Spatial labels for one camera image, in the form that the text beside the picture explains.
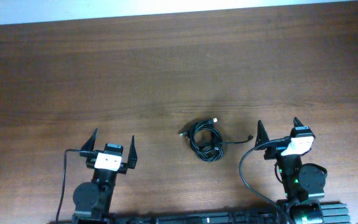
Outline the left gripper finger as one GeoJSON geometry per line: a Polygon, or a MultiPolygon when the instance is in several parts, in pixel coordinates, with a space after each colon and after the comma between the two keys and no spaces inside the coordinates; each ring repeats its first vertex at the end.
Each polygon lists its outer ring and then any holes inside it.
{"type": "Polygon", "coordinates": [[[134,169],[137,164],[137,152],[135,149],[135,136],[131,139],[131,145],[129,149],[129,155],[127,160],[127,168],[134,169]]]}
{"type": "Polygon", "coordinates": [[[89,153],[93,152],[94,144],[98,135],[98,128],[96,128],[91,135],[91,137],[83,144],[80,149],[81,156],[87,156],[89,153]]]}

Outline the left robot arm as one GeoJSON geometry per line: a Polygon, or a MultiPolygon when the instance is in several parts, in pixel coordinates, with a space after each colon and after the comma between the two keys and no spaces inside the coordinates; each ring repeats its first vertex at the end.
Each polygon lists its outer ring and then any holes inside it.
{"type": "Polygon", "coordinates": [[[102,151],[95,150],[97,135],[96,129],[80,149],[80,156],[86,158],[86,166],[93,170],[93,177],[77,186],[73,193],[75,211],[72,223],[114,223],[109,209],[117,176],[125,175],[137,163],[135,138],[131,139],[129,155],[124,162],[122,145],[107,143],[102,151]]]}

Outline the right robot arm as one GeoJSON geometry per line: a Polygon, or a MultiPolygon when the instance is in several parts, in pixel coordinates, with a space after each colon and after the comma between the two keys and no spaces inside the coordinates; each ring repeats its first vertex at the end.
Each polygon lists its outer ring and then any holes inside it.
{"type": "Polygon", "coordinates": [[[323,223],[319,200],[324,197],[327,170],[301,157],[311,151],[315,135],[298,118],[293,119],[290,135],[270,140],[261,120],[257,123],[256,150],[265,152],[265,160],[275,160],[275,174],[281,177],[286,199],[279,200],[286,221],[323,223]]]}

